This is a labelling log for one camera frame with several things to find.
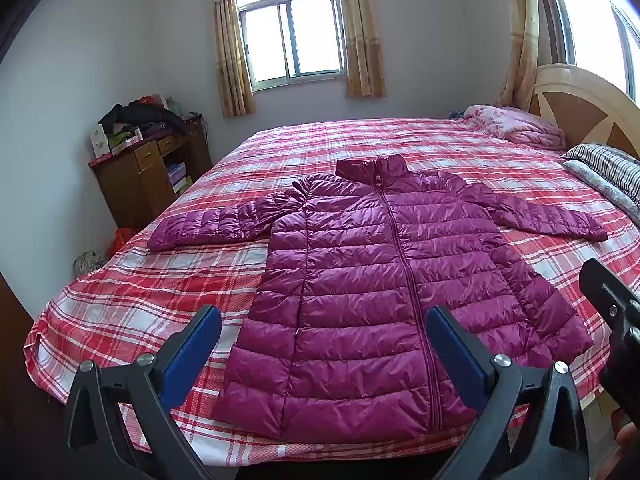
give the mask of bed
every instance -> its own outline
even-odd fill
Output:
[[[632,125],[640,124],[633,117],[640,116],[640,110],[631,101],[634,109],[625,107],[627,102],[620,105],[622,92],[616,94],[613,86],[604,86],[603,91],[603,80],[582,72],[566,65],[541,67],[532,111],[567,129],[570,145],[597,138],[637,156],[640,132],[633,131]],[[576,110],[582,110],[579,121]],[[589,120],[584,110],[590,111]],[[608,332],[578,290],[578,272],[584,261],[597,257],[638,290],[640,232],[622,211],[565,171],[561,154],[498,140],[465,120],[341,121],[255,134],[104,268],[75,280],[47,304],[25,342],[28,374],[65,402],[79,362],[93,359],[107,367],[132,362],[145,351],[155,352],[171,333],[187,324],[199,305],[211,303],[222,312],[222,336],[186,402],[172,411],[205,464],[234,467],[278,459],[396,458],[454,446],[466,428],[407,442],[338,446],[285,444],[211,420],[228,353],[264,270],[267,238],[159,254],[146,248],[158,222],[172,214],[245,202],[305,174],[333,173],[335,161],[341,158],[393,153],[404,156],[412,170],[443,169],[526,200],[585,211],[603,222],[609,240],[600,243],[503,230],[524,259],[578,310],[594,339],[595,345],[572,365],[583,406],[590,403],[599,393],[598,371],[609,354]],[[122,409],[132,441],[145,449],[132,410]]]

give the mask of pink blanket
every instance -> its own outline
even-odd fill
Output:
[[[564,131],[518,108],[471,106],[465,112],[465,119],[482,126],[492,136],[514,144],[553,152],[565,150]]]

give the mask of jacket collar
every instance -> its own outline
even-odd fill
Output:
[[[378,177],[378,183],[383,184],[407,173],[409,170],[401,155],[380,156],[373,160],[339,160],[335,165],[337,176],[371,185],[376,184]]]

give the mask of silver screw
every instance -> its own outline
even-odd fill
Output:
[[[511,366],[511,358],[505,354],[498,354],[494,357],[494,363],[503,368]]]
[[[90,372],[91,370],[94,369],[94,362],[89,360],[82,361],[78,368],[80,368],[81,372]]]
[[[140,366],[147,366],[151,364],[154,361],[154,359],[155,359],[155,356],[153,354],[150,354],[149,352],[145,352],[138,356],[138,358],[136,359],[136,362]]]
[[[569,371],[569,367],[563,361],[556,361],[554,364],[554,368],[559,374],[565,374]]]
[[[631,335],[636,340],[636,342],[640,344],[640,330],[638,330],[635,326],[633,326],[631,327],[630,331],[631,331]]]

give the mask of curtain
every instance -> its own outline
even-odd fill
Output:
[[[254,94],[244,58],[236,0],[213,0],[218,91],[224,117],[255,112]]]
[[[347,96],[386,96],[382,50],[370,0],[341,0],[347,47]]]
[[[529,110],[538,67],[538,0],[511,0],[511,62],[500,106]]]

